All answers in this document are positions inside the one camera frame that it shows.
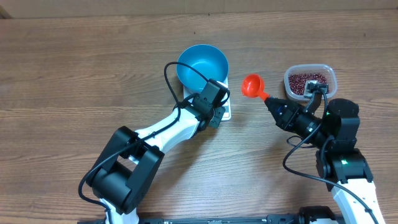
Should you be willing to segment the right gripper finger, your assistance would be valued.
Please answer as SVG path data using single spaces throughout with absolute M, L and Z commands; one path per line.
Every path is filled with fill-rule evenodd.
M 292 111 L 288 107 L 278 107 L 271 109 L 271 115 L 275 119 L 275 124 L 281 128 L 286 129 L 292 117 Z
M 271 114 L 280 114 L 283 112 L 285 105 L 287 104 L 287 100 L 280 99 L 280 98 L 267 98 L 264 101 L 265 105 L 267 106 L 269 112 Z

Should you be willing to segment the red measuring scoop blue handle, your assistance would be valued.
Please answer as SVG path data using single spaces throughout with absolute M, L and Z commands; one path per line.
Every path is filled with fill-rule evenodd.
M 244 96 L 249 98 L 259 97 L 262 101 L 271 97 L 264 89 L 264 80 L 256 73 L 252 73 L 244 78 L 241 85 L 241 92 Z

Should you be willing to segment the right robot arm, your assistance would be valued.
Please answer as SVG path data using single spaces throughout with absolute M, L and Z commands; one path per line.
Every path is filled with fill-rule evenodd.
M 356 148 L 359 106 L 342 98 L 328 101 L 322 95 L 314 96 L 307 106 L 271 97 L 264 103 L 276 126 L 301 139 L 283 159 L 284 169 L 325 183 L 341 211 L 337 215 L 327 206 L 302 207 L 287 223 L 384 223 L 373 173 Z M 287 166 L 287 159 L 303 144 L 317 150 L 317 175 Z

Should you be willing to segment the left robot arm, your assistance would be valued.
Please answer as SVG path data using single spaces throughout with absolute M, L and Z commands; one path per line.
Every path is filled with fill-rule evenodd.
M 148 128 L 122 126 L 111 136 L 78 187 L 79 196 L 104 208 L 104 223 L 138 223 L 136 208 L 148 192 L 165 153 L 208 126 L 217 128 L 225 112 L 222 103 L 195 99 L 176 104 L 166 118 Z M 83 195 L 91 187 L 95 199 Z

